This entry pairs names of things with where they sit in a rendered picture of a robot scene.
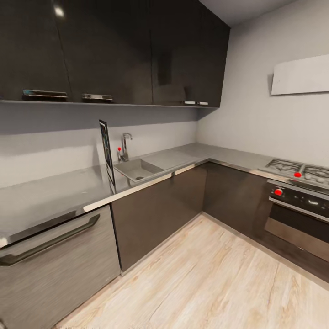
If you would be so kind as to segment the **poster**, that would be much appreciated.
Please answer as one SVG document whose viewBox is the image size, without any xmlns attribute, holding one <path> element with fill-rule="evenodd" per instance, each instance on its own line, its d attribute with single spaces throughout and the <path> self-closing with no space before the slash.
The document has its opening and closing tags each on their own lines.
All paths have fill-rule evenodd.
<svg viewBox="0 0 329 329">
<path fill-rule="evenodd" d="M 102 144 L 103 144 L 103 149 L 104 149 L 104 154 L 105 154 L 106 169 L 107 169 L 107 172 L 115 186 L 115 177 L 114 177 L 114 171 L 113 171 L 114 168 L 113 168 L 113 164 L 112 164 L 107 123 L 102 120 L 99 120 L 99 123 L 100 123 L 100 129 L 101 129 Z"/>
</svg>

